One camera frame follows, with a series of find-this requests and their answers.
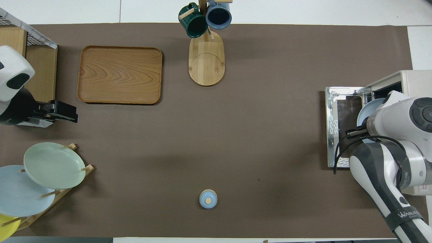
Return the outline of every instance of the light green plate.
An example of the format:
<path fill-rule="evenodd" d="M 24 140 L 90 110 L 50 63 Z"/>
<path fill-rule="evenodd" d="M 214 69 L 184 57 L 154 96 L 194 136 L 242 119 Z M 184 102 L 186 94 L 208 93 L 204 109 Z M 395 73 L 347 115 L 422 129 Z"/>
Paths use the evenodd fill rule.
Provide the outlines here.
<path fill-rule="evenodd" d="M 40 143 L 24 154 L 24 167 L 28 176 L 41 186 L 68 189 L 80 184 L 85 171 L 81 157 L 61 144 Z"/>

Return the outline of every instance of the light blue plate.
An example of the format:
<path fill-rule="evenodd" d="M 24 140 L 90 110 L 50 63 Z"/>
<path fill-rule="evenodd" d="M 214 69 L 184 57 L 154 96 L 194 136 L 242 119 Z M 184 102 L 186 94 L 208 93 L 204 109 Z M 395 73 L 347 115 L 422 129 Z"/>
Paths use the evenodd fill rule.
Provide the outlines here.
<path fill-rule="evenodd" d="M 363 121 L 372 115 L 378 107 L 382 104 L 385 98 L 374 99 L 371 102 L 368 102 L 361 110 L 359 115 L 357 116 L 357 126 L 361 126 Z M 374 143 L 373 140 L 365 139 L 363 143 Z"/>
<path fill-rule="evenodd" d="M 52 189 L 35 183 L 27 173 L 20 173 L 22 165 L 0 168 L 0 214 L 12 217 L 27 217 L 47 209 L 55 195 L 39 198 Z"/>

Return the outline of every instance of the wooden tray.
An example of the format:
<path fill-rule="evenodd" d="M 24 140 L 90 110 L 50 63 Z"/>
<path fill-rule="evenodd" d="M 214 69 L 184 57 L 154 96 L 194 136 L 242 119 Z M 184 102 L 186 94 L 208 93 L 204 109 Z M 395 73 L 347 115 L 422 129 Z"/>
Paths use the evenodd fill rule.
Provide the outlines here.
<path fill-rule="evenodd" d="M 154 104 L 161 77 L 159 49 L 87 46 L 81 52 L 76 94 L 87 103 Z"/>

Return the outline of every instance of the yellow plate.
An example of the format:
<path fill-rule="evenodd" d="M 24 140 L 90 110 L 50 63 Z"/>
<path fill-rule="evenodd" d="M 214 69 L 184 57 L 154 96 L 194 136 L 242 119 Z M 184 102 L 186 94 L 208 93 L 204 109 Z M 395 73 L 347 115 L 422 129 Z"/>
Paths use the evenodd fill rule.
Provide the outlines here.
<path fill-rule="evenodd" d="M 16 217 L 0 214 L 0 242 L 9 238 L 13 233 L 15 233 L 16 229 L 18 229 L 21 220 L 18 220 L 6 226 L 1 226 L 3 223 L 9 222 L 15 218 Z"/>

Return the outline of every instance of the blue lid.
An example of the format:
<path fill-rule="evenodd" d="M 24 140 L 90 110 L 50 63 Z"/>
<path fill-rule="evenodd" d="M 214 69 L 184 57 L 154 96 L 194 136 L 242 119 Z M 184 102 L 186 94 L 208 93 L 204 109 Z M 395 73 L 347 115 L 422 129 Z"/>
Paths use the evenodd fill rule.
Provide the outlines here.
<path fill-rule="evenodd" d="M 213 190 L 204 190 L 200 195 L 200 204 L 203 208 L 213 208 L 217 203 L 217 195 Z"/>

